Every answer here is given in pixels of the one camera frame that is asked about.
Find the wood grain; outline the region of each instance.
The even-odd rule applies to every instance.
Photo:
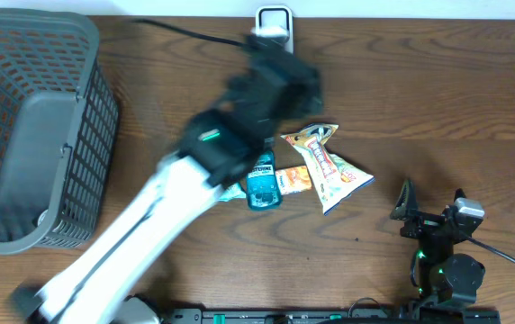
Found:
[[[121,128],[96,233],[136,194],[185,122],[246,66],[236,48],[94,17],[100,63],[122,108]],[[242,40],[251,19],[171,18],[198,32]],[[136,287],[206,307],[347,307],[414,297],[407,269],[416,242],[389,220],[402,180],[421,206],[440,212],[463,187],[487,212],[475,236],[515,256],[515,22],[296,19],[296,54],[321,70],[328,149],[376,182],[323,217],[314,192],[280,209],[221,203],[195,221]],[[310,121],[293,121],[295,131]],[[302,164],[276,143],[278,167]],[[468,243],[485,264],[478,304],[515,323],[515,265]],[[5,298],[21,282],[43,284],[83,248],[0,256],[0,323],[15,322]]]

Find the basket bottom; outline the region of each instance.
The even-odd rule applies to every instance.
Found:
[[[23,102],[0,172],[1,242],[31,233],[48,209],[76,104],[73,94],[57,92]]]

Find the gray plastic basket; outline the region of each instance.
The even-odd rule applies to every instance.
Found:
[[[85,16],[0,9],[0,254],[94,232],[118,121],[98,43]]]

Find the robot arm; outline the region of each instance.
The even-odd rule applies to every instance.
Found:
[[[321,111],[315,69],[272,39],[248,36],[244,49],[248,74],[188,123],[176,152],[94,245],[33,296],[15,292],[29,322],[109,323],[173,239],[251,170],[279,124]],[[224,104],[233,109],[220,110]]]

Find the chip bag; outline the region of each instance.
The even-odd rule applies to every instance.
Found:
[[[313,185],[320,197],[323,214],[328,215],[354,190],[374,181],[374,176],[350,165],[343,158],[329,154],[324,144],[338,125],[315,123],[294,134],[282,135],[305,160]]]

